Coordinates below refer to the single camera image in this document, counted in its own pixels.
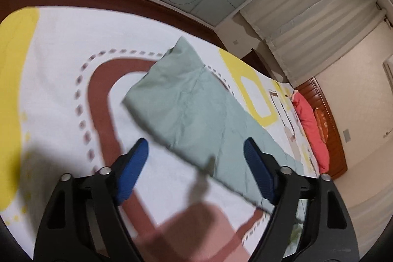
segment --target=white curtain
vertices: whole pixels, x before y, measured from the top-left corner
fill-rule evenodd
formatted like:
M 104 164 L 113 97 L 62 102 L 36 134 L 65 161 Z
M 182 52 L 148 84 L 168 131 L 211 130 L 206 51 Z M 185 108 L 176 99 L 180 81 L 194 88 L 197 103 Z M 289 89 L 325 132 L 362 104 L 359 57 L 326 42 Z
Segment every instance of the white curtain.
M 386 11 L 376 0 L 253 0 L 240 13 L 296 87 L 350 51 Z

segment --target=light green cloth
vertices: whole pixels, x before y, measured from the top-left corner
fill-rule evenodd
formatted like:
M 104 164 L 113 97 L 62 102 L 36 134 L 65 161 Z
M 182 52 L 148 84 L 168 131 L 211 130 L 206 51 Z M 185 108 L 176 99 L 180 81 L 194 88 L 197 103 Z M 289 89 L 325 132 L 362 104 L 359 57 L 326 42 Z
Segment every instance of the light green cloth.
M 183 37 L 129 90 L 123 103 L 158 142 L 200 169 L 214 160 L 213 178 L 267 212 L 273 206 L 262 198 L 247 165 L 244 141 L 252 137 L 280 166 L 303 173 L 302 164 L 243 109 Z

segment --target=wooden headboard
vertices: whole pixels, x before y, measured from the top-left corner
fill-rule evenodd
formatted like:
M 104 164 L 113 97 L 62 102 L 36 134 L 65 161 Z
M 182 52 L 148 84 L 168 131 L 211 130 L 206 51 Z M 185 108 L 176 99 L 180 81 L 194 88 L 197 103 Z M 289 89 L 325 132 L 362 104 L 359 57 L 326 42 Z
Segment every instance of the wooden headboard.
M 327 103 L 326 98 L 315 78 L 307 80 L 296 89 L 307 99 L 314 110 L 318 108 L 325 114 L 329 131 L 326 142 L 326 146 L 330 155 L 328 174 L 333 179 L 336 179 L 345 173 L 348 168 L 340 135 L 337 130 L 336 122 L 333 118 L 329 104 Z
M 0 0 L 0 22 L 15 10 L 27 6 L 74 6 L 131 13 L 174 26 L 225 49 L 222 41 L 210 28 L 150 0 Z

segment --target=patterned bed sheet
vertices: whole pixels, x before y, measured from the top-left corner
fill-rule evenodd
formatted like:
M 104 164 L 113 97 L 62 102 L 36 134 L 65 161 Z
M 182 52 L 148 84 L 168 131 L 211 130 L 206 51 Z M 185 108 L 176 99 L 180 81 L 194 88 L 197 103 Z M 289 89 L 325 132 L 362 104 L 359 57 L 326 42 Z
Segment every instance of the patterned bed sheet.
M 302 162 L 306 175 L 319 174 L 289 84 L 151 19 L 86 8 L 24 8 L 0 25 L 0 90 L 7 97 L 0 113 L 0 214 L 31 257 L 60 175 L 92 174 L 145 137 L 149 159 L 120 208 L 144 259 L 249 259 L 269 214 L 155 143 L 121 104 L 180 36 L 283 150 Z

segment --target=white wall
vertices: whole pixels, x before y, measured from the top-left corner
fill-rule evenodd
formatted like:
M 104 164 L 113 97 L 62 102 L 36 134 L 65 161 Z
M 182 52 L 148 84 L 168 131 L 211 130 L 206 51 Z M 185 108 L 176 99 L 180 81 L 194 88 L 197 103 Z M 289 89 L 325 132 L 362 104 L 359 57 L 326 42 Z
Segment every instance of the white wall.
M 354 49 L 316 76 L 340 132 L 348 172 L 386 143 L 384 134 L 393 128 L 393 94 L 382 66 L 390 55 L 393 30 L 382 22 Z M 343 137 L 345 129 L 351 136 L 347 143 Z
M 242 59 L 251 51 L 251 48 L 254 48 L 262 55 L 263 63 L 270 76 L 279 82 L 286 82 L 284 72 L 272 52 L 241 14 L 237 13 L 222 22 L 216 33 L 227 50 L 239 59 Z

